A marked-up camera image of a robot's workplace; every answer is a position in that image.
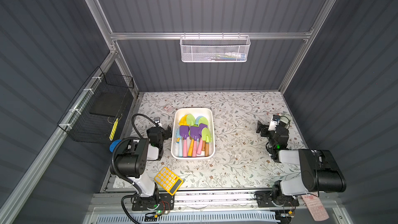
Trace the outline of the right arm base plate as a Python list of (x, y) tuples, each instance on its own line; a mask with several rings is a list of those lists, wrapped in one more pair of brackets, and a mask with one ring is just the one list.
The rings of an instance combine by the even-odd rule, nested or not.
[(299, 201), (293, 196), (274, 195), (271, 191), (256, 191), (254, 198), (258, 207), (298, 207)]

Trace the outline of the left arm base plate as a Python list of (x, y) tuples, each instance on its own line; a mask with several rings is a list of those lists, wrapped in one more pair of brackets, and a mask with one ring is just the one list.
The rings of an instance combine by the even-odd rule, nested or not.
[(135, 197), (131, 200), (132, 211), (170, 211), (174, 209), (175, 196), (160, 192), (151, 197)]

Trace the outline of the green shovel wooden handle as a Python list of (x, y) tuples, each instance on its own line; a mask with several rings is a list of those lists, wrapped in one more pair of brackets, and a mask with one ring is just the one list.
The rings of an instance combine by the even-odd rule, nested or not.
[(202, 130), (202, 140), (203, 140), (203, 148), (205, 151), (205, 157), (209, 156), (209, 143), (211, 142), (211, 132), (208, 128), (204, 128)]

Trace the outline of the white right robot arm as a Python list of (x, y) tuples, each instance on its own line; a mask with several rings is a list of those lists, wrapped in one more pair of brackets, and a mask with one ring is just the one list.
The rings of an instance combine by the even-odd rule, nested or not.
[(267, 138), (266, 150), (275, 163), (300, 167), (298, 177), (274, 183), (269, 194), (274, 203), (283, 204), (294, 197), (321, 191), (346, 190), (346, 179), (329, 150), (288, 149), (289, 130), (282, 121), (271, 121), (269, 125), (258, 121), (256, 132)]

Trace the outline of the purple shovel pink handle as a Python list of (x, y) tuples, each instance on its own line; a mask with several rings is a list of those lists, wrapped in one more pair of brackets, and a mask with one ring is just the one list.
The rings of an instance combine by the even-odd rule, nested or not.
[(189, 126), (188, 125), (181, 125), (180, 126), (180, 136), (182, 137), (182, 156), (188, 156), (188, 145), (187, 139), (189, 137)]

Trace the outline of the green shovel brown handle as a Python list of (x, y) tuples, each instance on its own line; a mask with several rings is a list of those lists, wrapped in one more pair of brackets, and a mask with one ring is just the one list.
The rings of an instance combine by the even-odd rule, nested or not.
[(208, 127), (208, 120), (207, 118), (203, 116), (199, 116), (197, 118), (197, 125), (199, 127), (199, 135), (200, 135), (200, 140), (199, 140), (199, 145), (197, 149), (197, 154), (200, 155), (203, 149), (203, 139), (202, 139), (202, 131), (204, 128)]

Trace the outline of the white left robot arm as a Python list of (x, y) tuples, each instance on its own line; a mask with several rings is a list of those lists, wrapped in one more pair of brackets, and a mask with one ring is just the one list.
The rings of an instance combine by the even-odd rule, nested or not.
[(164, 141), (172, 137), (172, 128), (155, 126), (147, 130), (147, 138), (129, 137), (111, 143), (110, 172), (130, 183), (139, 197), (152, 198), (159, 193), (155, 182), (145, 172), (147, 161), (160, 160)]

